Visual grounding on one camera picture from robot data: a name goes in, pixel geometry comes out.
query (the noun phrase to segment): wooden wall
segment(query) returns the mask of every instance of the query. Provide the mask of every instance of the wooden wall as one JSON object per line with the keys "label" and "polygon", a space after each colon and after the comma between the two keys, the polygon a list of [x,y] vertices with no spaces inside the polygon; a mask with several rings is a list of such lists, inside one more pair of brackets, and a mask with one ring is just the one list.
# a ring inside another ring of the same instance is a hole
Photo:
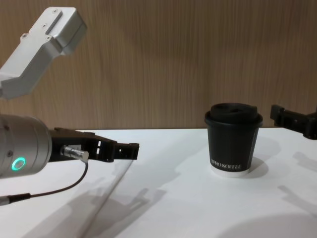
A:
{"label": "wooden wall", "polygon": [[205,127],[212,104],[317,105],[316,0],[0,0],[0,65],[48,6],[88,25],[33,93],[0,112],[49,127]]}

